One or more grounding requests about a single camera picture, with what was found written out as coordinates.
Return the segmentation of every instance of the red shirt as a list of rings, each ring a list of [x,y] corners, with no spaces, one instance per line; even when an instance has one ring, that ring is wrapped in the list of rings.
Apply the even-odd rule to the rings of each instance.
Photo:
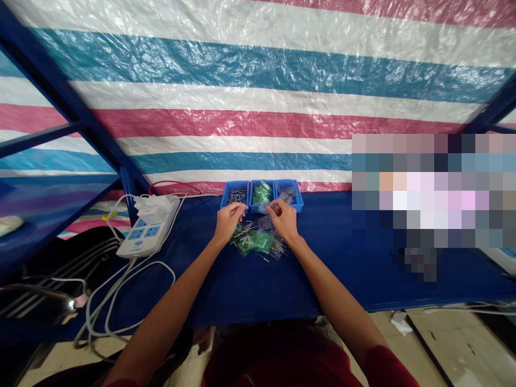
[[[419,387],[386,347],[373,348],[365,360],[370,387]],[[224,339],[213,353],[203,387],[361,387],[349,357],[337,344],[302,327],[260,327]],[[109,387],[138,387],[118,380]]]

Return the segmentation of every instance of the tiled floor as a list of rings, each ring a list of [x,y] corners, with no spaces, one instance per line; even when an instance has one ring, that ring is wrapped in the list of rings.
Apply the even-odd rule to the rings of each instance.
[[[497,338],[471,313],[437,312],[423,315],[421,309],[408,310],[414,324],[421,332],[455,387],[514,387],[516,385],[516,359]],[[403,336],[390,323],[392,312],[373,313],[373,321],[385,336],[387,343],[421,387],[445,387],[446,384],[420,342],[410,333]],[[335,335],[327,327],[328,336]],[[116,339],[101,339],[97,350],[104,355],[123,348]],[[359,381],[367,380],[347,348],[352,371]],[[164,387],[200,386],[202,374],[211,352],[197,355],[194,346],[185,362],[174,372]],[[32,387],[45,377],[80,364],[97,361],[87,349],[73,350],[71,343],[58,343],[39,369],[29,371],[21,387]]]

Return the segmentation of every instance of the person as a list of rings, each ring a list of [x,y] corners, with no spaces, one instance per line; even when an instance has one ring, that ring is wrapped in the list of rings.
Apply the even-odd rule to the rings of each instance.
[[[213,262],[228,243],[247,206],[232,203],[217,213],[213,239],[151,310],[104,380],[106,387],[143,387],[178,337]],[[372,319],[297,232],[296,210],[278,199],[267,207],[276,231],[303,267],[317,300],[355,357],[369,386],[415,387]],[[214,351],[203,376],[211,386],[361,386],[346,352],[311,330],[278,325],[228,339]]]

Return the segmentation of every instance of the power strip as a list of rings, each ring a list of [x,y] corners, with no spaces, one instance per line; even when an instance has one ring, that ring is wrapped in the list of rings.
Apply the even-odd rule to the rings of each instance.
[[[147,224],[142,218],[138,218],[127,238],[118,248],[118,256],[122,258],[145,257],[160,248],[179,207],[180,199],[178,197],[172,196],[170,199],[172,211],[167,213],[163,222]]]

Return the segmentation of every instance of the hand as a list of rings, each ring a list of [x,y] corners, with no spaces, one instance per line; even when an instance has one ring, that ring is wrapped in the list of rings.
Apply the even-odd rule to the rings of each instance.
[[[217,212],[217,227],[213,240],[228,243],[237,228],[238,222],[245,216],[244,211],[249,207],[244,203],[231,203]]]
[[[290,244],[299,237],[296,225],[297,215],[294,207],[281,199],[276,199],[270,203],[270,206],[266,207],[266,210],[273,221],[274,228],[285,242]]]

